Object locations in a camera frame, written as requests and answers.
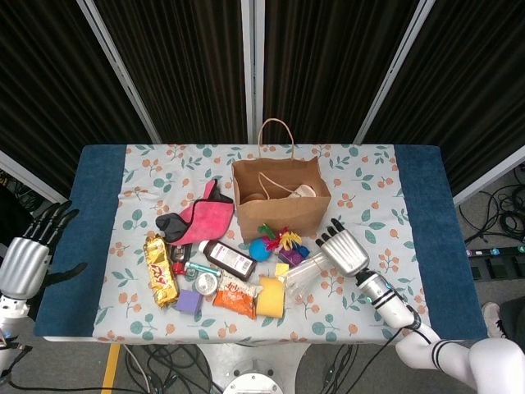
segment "black curtain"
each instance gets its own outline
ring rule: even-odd
[[[525,2],[438,1],[367,143],[441,147],[454,193],[525,145]]]
[[[87,144],[151,142],[76,2],[0,2],[0,149],[69,195]]]
[[[264,117],[298,142],[351,142],[417,3],[266,0]],[[265,141],[288,140],[271,128]]]
[[[96,3],[163,140],[247,141],[239,1]]]

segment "yellow tape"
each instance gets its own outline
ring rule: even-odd
[[[102,387],[113,387],[115,381],[116,365],[118,364],[118,354],[121,351],[121,346],[118,343],[112,343],[109,347],[109,354],[107,355],[106,373],[104,374],[104,382]],[[102,390],[101,394],[112,394],[113,390]]]

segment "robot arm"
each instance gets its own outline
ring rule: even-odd
[[[444,341],[380,274],[368,270],[368,255],[337,220],[317,240],[321,250],[347,277],[356,277],[358,288],[392,328],[413,330],[395,345],[398,356],[410,368],[439,369],[477,389],[478,394],[524,394],[525,354],[507,339],[489,338],[470,349]]]
[[[67,201],[43,211],[22,237],[13,239],[0,267],[0,386],[9,379],[12,366],[31,349],[16,343],[22,319],[30,312],[28,300],[43,287],[69,279],[86,266],[81,263],[67,273],[48,275],[54,248],[79,212],[66,213],[70,206]]]

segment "purple block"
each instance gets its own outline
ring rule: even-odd
[[[304,257],[297,250],[285,250],[283,248],[279,252],[279,260],[295,267],[303,262]]]
[[[203,303],[203,295],[197,291],[181,290],[175,309],[185,314],[196,314]]]

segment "power strip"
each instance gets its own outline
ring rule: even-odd
[[[467,250],[476,282],[525,279],[525,246]]]

